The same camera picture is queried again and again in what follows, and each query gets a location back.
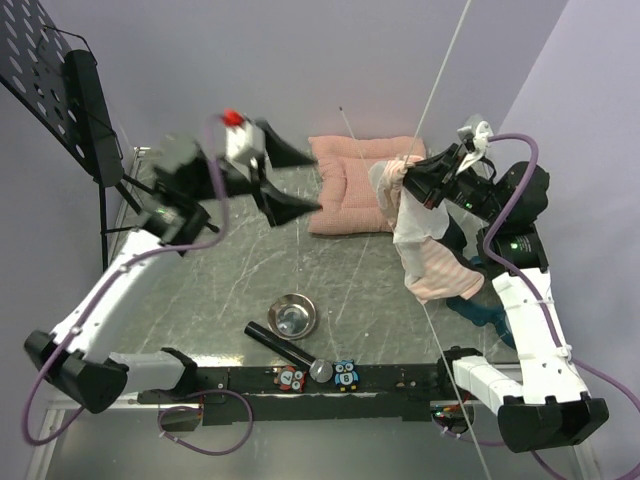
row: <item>metal bowl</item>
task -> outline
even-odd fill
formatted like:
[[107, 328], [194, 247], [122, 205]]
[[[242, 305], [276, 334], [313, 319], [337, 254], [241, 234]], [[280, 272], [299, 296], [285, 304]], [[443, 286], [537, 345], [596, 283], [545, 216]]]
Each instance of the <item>metal bowl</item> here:
[[283, 295], [269, 308], [269, 328], [285, 340], [298, 340], [316, 327], [317, 312], [311, 300], [299, 293]]

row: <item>black cylinder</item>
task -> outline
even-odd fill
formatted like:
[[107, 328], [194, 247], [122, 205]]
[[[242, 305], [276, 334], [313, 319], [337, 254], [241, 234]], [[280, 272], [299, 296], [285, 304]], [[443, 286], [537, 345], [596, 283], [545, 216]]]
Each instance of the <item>black cylinder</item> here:
[[300, 350], [293, 343], [278, 337], [255, 322], [249, 322], [244, 327], [244, 333], [303, 370], [309, 370], [315, 361], [315, 358], [307, 352]]

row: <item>owl figurine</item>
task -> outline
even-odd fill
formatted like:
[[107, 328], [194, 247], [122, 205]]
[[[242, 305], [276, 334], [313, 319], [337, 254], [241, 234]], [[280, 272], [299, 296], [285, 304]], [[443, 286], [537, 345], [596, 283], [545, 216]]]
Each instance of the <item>owl figurine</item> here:
[[340, 388], [341, 392], [353, 391], [357, 387], [357, 383], [360, 381], [358, 372], [353, 360], [342, 360], [333, 364], [333, 369], [336, 372], [334, 380], [336, 386]]
[[273, 379], [273, 383], [285, 392], [290, 390], [296, 393], [302, 393], [306, 376], [307, 372], [287, 366], [276, 369], [276, 378]]

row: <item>pink cushion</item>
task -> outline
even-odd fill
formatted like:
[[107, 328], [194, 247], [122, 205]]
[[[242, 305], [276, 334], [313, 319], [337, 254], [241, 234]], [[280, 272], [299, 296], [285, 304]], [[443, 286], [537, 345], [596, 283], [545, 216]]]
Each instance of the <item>pink cushion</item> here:
[[[350, 137], [339, 136], [309, 138], [322, 177], [322, 190], [318, 196], [322, 211], [311, 216], [309, 233], [390, 232], [391, 227], [380, 212], [369, 183], [369, 168], [380, 160], [406, 155], [412, 140], [412, 137], [396, 137], [354, 142]], [[416, 140], [411, 153], [425, 157], [422, 140]]]

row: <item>white string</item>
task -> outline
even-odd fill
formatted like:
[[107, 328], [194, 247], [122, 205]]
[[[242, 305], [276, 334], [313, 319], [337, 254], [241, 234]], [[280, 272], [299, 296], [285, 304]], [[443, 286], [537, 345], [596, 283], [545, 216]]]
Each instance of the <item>white string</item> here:
[[462, 10], [462, 14], [460, 15], [460, 20], [458, 20], [458, 25], [456, 26], [455, 31], [453, 32], [453, 37], [451, 37], [451, 42], [449, 43], [449, 48], [447, 49], [447, 53], [444, 56], [444, 60], [442, 60], [442, 65], [440, 65], [440, 71], [438, 72], [438, 76], [436, 77], [436, 81], [431, 88], [431, 93], [429, 94], [429, 98], [427, 99], [427, 104], [424, 106], [424, 111], [422, 112], [422, 117], [420, 117], [420, 122], [418, 122], [418, 128], [416, 129], [416, 134], [413, 136], [413, 140], [411, 141], [411, 146], [409, 147], [409, 152], [404, 159], [404, 164], [406, 165], [409, 161], [409, 157], [411, 156], [411, 152], [413, 152], [413, 147], [415, 146], [416, 139], [420, 134], [420, 130], [422, 129], [422, 123], [427, 116], [427, 110], [429, 110], [429, 106], [431, 105], [431, 100], [433, 100], [433, 95], [436, 93], [436, 88], [438, 88], [438, 83], [440, 83], [440, 77], [442, 77], [442, 72], [444, 72], [444, 67], [446, 67], [447, 62], [449, 61], [449, 55], [451, 55], [451, 50], [453, 50], [453, 45], [456, 43], [456, 39], [458, 38], [458, 33], [460, 33], [460, 28], [462, 27], [462, 23], [464, 22], [464, 18], [467, 16], [467, 11], [471, 6], [472, 0], [467, 0], [467, 3]]
[[345, 125], [347, 126], [347, 130], [349, 130], [349, 135], [353, 138], [353, 143], [356, 146], [356, 150], [358, 150], [358, 154], [360, 155], [360, 160], [364, 164], [364, 155], [362, 154], [362, 150], [360, 150], [360, 145], [358, 144], [358, 140], [356, 140], [356, 136], [353, 134], [353, 130], [351, 130], [351, 124], [349, 120], [347, 120], [347, 114], [344, 113], [344, 109], [342, 107], [338, 107], [340, 109], [340, 114], [342, 115], [342, 119], [344, 120]]
[[449, 380], [451, 381], [451, 385], [453, 386], [453, 391], [456, 393], [456, 398], [458, 399], [458, 404], [460, 405], [460, 410], [464, 415], [464, 419], [467, 422], [467, 426], [469, 427], [469, 433], [471, 434], [471, 438], [473, 439], [473, 444], [476, 447], [476, 451], [478, 452], [478, 456], [480, 457], [480, 463], [482, 463], [482, 468], [484, 470], [484, 474], [487, 477], [487, 480], [492, 480], [491, 473], [489, 472], [489, 467], [487, 466], [487, 462], [484, 459], [484, 455], [482, 455], [482, 450], [480, 449], [480, 444], [478, 443], [478, 438], [476, 437], [476, 433], [473, 431], [473, 426], [471, 425], [471, 420], [469, 419], [469, 414], [467, 413], [467, 409], [463, 405], [462, 396], [460, 395], [460, 390], [458, 389], [458, 385], [456, 385], [456, 380], [453, 378], [453, 372], [451, 371], [451, 367], [449, 367], [449, 363], [444, 356], [444, 350], [442, 350], [442, 345], [440, 345], [440, 340], [438, 339], [438, 334], [436, 333], [436, 329], [433, 327], [433, 323], [431, 322], [431, 315], [427, 311], [427, 306], [422, 304], [422, 308], [424, 310], [425, 315], [427, 316], [427, 322], [429, 323], [429, 327], [431, 328], [431, 333], [433, 333], [433, 338], [436, 341], [436, 345], [438, 346], [438, 350], [440, 351], [440, 358], [442, 358], [442, 363], [444, 363], [444, 367], [447, 369], [447, 375], [449, 375]]

